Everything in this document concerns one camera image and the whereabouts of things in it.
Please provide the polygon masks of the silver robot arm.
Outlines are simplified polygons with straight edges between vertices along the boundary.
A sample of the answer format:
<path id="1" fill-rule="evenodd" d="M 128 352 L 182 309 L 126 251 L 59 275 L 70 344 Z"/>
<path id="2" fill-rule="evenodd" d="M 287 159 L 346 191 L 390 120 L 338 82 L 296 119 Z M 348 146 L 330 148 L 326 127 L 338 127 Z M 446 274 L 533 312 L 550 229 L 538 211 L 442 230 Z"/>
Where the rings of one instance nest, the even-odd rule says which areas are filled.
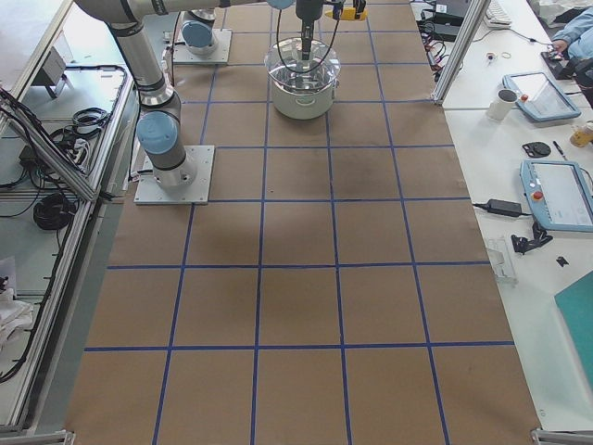
<path id="1" fill-rule="evenodd" d="M 193 54 L 208 55 L 214 51 L 217 40 L 213 35 L 216 14 L 213 8 L 185 11 L 181 36 Z"/>
<path id="2" fill-rule="evenodd" d="M 197 175 L 181 137 L 181 102 L 166 80 L 144 32 L 149 15 L 226 8 L 235 1 L 79 1 L 89 16 L 106 23 L 129 68 L 139 93 L 144 115 L 136 124 L 136 136 L 152 163 L 153 175 L 163 187 L 190 184 Z"/>

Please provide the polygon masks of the person's hand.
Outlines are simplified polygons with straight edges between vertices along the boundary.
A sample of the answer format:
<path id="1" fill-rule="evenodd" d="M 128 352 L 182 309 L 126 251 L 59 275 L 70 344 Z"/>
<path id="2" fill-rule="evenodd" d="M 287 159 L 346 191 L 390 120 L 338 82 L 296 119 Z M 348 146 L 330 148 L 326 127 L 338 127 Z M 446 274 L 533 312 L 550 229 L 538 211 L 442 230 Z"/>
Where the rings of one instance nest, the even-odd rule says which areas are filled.
<path id="1" fill-rule="evenodd" d="M 556 52 L 562 53 L 568 48 L 569 44 L 566 41 L 560 39 L 560 40 L 554 40 L 551 43 L 551 45 Z"/>

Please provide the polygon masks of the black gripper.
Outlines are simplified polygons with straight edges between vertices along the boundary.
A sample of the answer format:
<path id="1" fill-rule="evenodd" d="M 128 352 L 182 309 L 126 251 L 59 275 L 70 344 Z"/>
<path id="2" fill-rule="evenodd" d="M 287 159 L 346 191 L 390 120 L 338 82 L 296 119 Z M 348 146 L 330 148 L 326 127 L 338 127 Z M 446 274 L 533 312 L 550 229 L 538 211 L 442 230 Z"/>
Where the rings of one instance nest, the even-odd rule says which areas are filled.
<path id="1" fill-rule="evenodd" d="M 303 21 L 315 21 L 322 15 L 322 0 L 296 0 L 296 16 Z"/>

